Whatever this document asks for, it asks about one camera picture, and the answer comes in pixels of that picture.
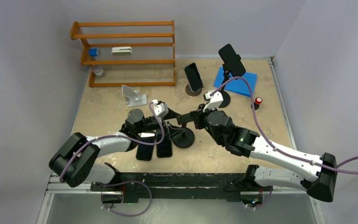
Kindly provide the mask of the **black phone from silver stand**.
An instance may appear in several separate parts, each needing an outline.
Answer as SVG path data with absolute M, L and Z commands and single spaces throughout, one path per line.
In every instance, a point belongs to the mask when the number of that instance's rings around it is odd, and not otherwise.
M 140 141 L 142 142 L 154 143 L 155 139 L 155 132 L 146 132 L 140 134 Z M 139 161 L 150 161 L 152 159 L 153 150 L 154 145 L 139 144 L 137 147 L 136 159 Z

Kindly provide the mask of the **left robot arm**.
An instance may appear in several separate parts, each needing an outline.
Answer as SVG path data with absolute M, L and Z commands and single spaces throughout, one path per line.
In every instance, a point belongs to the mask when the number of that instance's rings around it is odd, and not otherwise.
M 113 153 L 129 152 L 136 147 L 154 148 L 171 140 L 172 132 L 168 120 L 180 114 L 163 102 L 150 104 L 152 112 L 145 117 L 140 109 L 133 109 L 121 129 L 102 136 L 72 134 L 49 161 L 49 168 L 64 182 L 74 188 L 83 182 L 101 182 L 109 191 L 120 186 L 117 171 L 109 165 L 97 164 L 97 158 Z

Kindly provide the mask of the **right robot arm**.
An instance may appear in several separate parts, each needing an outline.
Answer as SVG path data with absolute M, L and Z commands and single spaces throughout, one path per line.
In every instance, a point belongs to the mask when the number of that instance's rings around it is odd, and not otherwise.
M 337 172 L 336 157 L 330 153 L 313 155 L 279 144 L 267 142 L 258 132 L 236 126 L 223 111 L 201 109 L 179 115 L 180 125 L 190 122 L 198 130 L 205 129 L 217 145 L 231 154 L 268 161 L 279 169 L 249 166 L 243 184 L 249 190 L 269 185 L 295 188 L 323 202 L 334 198 Z

